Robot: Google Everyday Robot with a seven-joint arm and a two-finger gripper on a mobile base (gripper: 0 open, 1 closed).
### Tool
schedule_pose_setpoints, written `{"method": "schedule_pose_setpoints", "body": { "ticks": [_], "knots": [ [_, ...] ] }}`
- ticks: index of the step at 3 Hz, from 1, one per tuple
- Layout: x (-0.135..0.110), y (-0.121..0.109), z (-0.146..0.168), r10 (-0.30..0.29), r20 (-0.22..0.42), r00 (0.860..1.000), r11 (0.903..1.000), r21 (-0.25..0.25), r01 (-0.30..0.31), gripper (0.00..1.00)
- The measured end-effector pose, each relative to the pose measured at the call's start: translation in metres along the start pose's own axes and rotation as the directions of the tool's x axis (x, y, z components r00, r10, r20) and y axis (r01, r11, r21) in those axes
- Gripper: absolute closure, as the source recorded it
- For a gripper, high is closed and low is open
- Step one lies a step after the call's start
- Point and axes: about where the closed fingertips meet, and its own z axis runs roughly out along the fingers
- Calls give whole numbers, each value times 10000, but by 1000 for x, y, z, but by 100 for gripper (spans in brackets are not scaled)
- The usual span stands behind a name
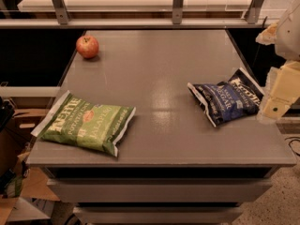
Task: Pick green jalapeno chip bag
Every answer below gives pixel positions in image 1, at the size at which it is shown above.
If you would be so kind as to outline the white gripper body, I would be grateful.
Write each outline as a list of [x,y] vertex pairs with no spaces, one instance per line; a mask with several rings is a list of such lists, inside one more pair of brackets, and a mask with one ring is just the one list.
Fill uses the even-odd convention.
[[300,98],[300,62],[288,61],[278,69],[270,96],[273,101],[289,106]]

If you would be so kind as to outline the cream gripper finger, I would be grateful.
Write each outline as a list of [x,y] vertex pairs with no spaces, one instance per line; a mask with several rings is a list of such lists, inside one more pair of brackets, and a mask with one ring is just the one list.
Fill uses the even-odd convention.
[[290,108],[290,104],[264,96],[256,118],[261,123],[276,123]]

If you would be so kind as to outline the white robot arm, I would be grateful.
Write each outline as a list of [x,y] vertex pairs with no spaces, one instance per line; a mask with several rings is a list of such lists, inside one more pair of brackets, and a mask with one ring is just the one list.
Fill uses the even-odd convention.
[[286,60],[280,68],[270,68],[257,115],[262,123],[273,123],[300,98],[300,0],[294,0],[279,21],[264,29],[256,41],[274,44],[276,55]]

